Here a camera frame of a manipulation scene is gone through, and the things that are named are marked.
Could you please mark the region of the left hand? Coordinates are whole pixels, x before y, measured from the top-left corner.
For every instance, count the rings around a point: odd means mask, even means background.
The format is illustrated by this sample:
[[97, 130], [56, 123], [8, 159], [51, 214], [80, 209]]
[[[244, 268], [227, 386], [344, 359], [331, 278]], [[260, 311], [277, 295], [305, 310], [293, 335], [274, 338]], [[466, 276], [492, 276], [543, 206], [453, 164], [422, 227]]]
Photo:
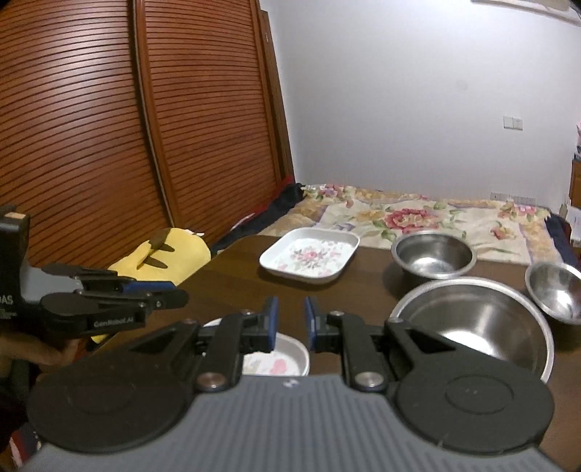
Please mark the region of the left hand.
[[25, 334], [1, 334], [1, 377], [7, 378], [14, 361], [36, 364], [43, 372], [52, 372], [70, 365], [76, 356], [80, 340], [66, 340], [60, 348], [49, 346]]

